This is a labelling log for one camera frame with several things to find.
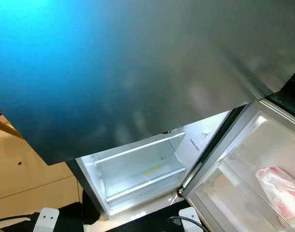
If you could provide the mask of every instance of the stainless steel refrigerator door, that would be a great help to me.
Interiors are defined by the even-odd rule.
[[[264,100],[241,113],[183,195],[211,231],[295,231],[255,177],[268,166],[295,179],[295,117]]]
[[[295,1],[0,0],[0,111],[47,164],[280,90]]]

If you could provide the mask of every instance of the refrigerator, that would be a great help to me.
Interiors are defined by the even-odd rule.
[[[255,101],[67,164],[105,218],[177,191],[210,231],[295,231],[255,176],[279,167],[295,180],[295,114],[288,112],[295,107],[274,99],[285,101]]]

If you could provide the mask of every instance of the pink plastic bag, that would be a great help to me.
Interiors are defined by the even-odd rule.
[[[261,169],[255,175],[273,207],[295,228],[295,180],[278,167]]]

